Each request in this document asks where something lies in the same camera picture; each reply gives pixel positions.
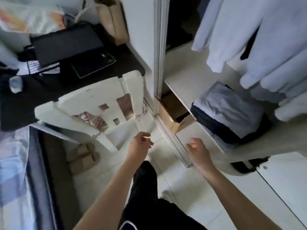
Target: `gray folded shirt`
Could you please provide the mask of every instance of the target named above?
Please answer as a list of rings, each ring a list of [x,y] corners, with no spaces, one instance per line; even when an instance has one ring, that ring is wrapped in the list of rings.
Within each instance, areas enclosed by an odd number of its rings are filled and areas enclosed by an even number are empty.
[[[264,114],[259,104],[243,100],[235,91],[218,81],[195,100],[194,105],[229,127],[241,139],[257,131]]]

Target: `bed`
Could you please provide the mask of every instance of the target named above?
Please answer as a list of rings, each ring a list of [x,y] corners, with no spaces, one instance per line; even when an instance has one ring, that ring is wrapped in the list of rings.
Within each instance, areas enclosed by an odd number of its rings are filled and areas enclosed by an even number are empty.
[[[0,229],[70,230],[80,217],[62,141],[29,126],[0,132]]]

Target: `beige handbag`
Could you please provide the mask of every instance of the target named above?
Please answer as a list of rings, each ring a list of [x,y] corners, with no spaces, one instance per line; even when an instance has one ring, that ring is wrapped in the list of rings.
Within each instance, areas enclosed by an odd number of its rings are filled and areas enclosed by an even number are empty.
[[[123,11],[119,0],[95,0],[96,4],[91,7],[86,7],[75,17],[77,22],[80,16],[88,9],[95,7],[98,13],[100,22],[107,31],[111,40],[116,46],[129,41],[128,32],[125,25]]]

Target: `person's left hand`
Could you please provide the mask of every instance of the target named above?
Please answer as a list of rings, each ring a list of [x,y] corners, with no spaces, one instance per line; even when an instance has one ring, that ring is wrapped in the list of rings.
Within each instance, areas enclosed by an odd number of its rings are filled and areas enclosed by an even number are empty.
[[[149,137],[150,133],[140,131],[130,142],[126,161],[135,164],[139,167],[145,160],[148,150],[154,145]]]

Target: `chair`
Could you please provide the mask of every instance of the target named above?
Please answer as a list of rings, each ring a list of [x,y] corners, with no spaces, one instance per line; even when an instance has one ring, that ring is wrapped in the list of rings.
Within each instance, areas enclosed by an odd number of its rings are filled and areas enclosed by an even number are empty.
[[[122,78],[112,77],[70,92],[57,102],[37,106],[35,117],[45,123],[79,131],[95,137],[110,152],[118,151],[106,137],[117,127],[136,121],[143,114],[143,78],[139,71],[126,73]],[[130,94],[133,116],[124,116],[117,99]],[[76,115],[88,112],[101,117],[106,126],[98,129]]]

